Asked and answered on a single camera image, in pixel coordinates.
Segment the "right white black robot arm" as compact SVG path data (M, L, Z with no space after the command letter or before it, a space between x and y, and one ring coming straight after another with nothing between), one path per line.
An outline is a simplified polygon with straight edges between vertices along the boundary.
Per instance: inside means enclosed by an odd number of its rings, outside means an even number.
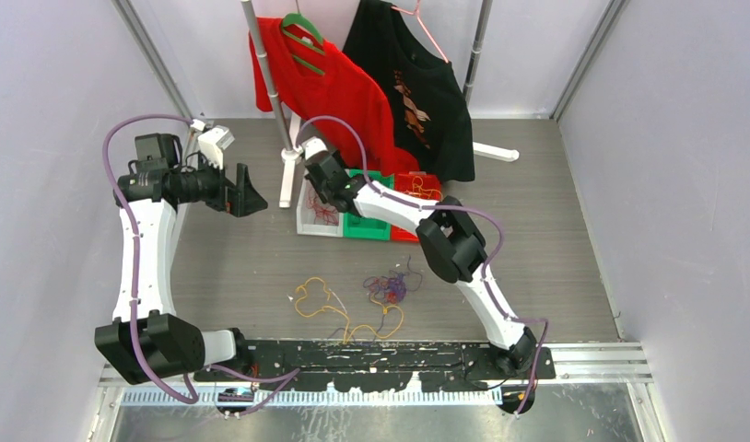
M330 153L306 159L306 180L321 200L341 213L385 222L412 232L429 269L455 285L484 326L495 348L498 371L507 378L533 375L542 343L503 295L491 269L492 255L473 216L486 218L451 196L439 202L412 197L372 180L350 175Z

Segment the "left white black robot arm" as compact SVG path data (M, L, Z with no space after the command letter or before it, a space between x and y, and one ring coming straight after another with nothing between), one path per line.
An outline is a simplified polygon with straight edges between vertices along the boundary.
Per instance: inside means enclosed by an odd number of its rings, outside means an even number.
M183 167L176 135L140 135L135 148L137 157L129 162L128 174L117 179L114 194L123 227L120 294L111 324L95 330L94 343L131 385L192 375L213 365L232 380L243 379L253 372L253 357L239 329L201 331L176 314L170 287L173 234L184 204L202 202L244 217L268 203L243 163L235 180L205 157L195 167Z

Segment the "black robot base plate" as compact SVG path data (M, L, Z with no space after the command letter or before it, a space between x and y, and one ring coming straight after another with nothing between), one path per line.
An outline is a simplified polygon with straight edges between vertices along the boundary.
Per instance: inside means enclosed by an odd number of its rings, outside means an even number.
M529 367L508 373L503 353L480 342L385 342L253 340L242 362L225 366L250 377L275 378L294 369L289 390L318 392L402 391L410 380L421 392L479 391L490 382L526 380Z

